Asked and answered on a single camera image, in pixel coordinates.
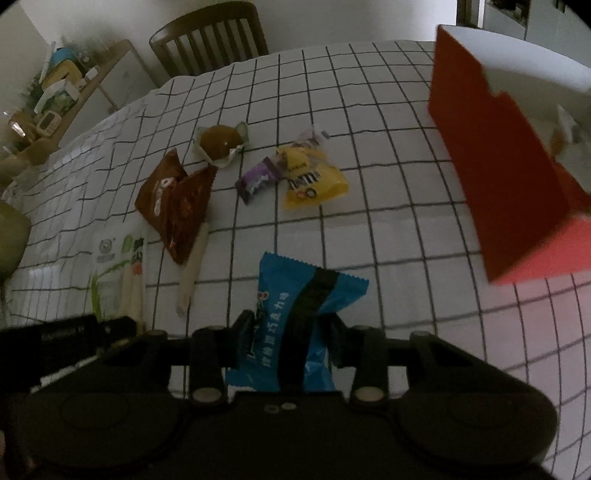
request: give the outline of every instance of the candy wrapper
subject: candy wrapper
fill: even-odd
[[[322,150],[327,139],[327,134],[312,129],[289,147],[277,149],[289,182],[284,208],[319,205],[349,191],[349,182]]]
[[[368,285],[368,280],[266,253],[260,264],[254,341],[240,354],[238,368],[227,371],[226,382],[268,392],[298,384],[306,391],[334,390],[315,319],[352,304]]]
[[[248,125],[214,125],[195,129],[193,149],[197,156],[217,168],[227,167],[248,142]]]
[[[177,150],[168,152],[139,190],[135,207],[153,226],[172,259],[188,259],[212,191],[217,168],[207,166],[187,175]]]
[[[252,167],[236,182],[236,190],[246,205],[252,197],[269,185],[283,178],[279,169],[269,157]]]

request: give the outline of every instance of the snack bag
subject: snack bag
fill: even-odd
[[[127,221],[96,233],[92,243],[92,310],[99,322],[129,317],[143,325],[146,228]]]
[[[247,171],[236,183],[236,190],[245,205],[261,190],[278,182],[283,175],[269,157],[257,163]]]
[[[349,191],[349,182],[338,168],[328,163],[321,149],[327,135],[313,129],[309,138],[305,138],[309,132],[301,136],[304,140],[277,149],[289,183],[283,203],[288,210],[319,205]]]
[[[217,168],[187,175],[176,148],[168,152],[139,190],[135,207],[153,226],[172,259],[182,265],[205,220]]]
[[[315,319],[361,298],[369,281],[270,253],[259,269],[254,341],[238,368],[227,370],[226,382],[266,392],[294,385],[334,390]]]

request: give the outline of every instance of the red box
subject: red box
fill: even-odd
[[[529,117],[591,112],[591,69],[545,48],[440,25],[429,111],[452,157],[495,283],[591,268],[591,196]]]

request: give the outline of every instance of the brown foil wrapper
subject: brown foil wrapper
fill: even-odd
[[[153,226],[172,259],[184,264],[205,220],[217,168],[187,175],[177,150],[168,152],[139,190],[135,207]]]

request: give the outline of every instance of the grid pattern tablecloth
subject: grid pattern tablecloth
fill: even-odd
[[[174,314],[180,270],[152,232],[146,320],[184,336],[227,325],[256,299],[265,251],[370,280],[366,297],[342,312],[349,324],[392,338],[429,330],[528,381],[556,405],[560,428],[544,465],[559,479],[591,466],[587,408],[591,273],[515,286],[486,282],[462,188],[427,112],[433,43],[339,44],[286,51],[199,77],[177,77],[54,154],[23,198],[33,228],[9,282],[12,325],[91,311],[90,241],[112,222],[137,217],[142,182],[173,147],[189,173],[203,166],[190,140],[196,125],[247,120],[243,158],[218,172],[211,234],[185,319]],[[241,172],[312,123],[333,136],[331,162],[347,196],[296,212],[282,209],[286,185],[246,207]],[[391,368],[393,394],[406,388]],[[352,372],[334,372],[348,391]],[[171,389],[185,393],[185,372]]]

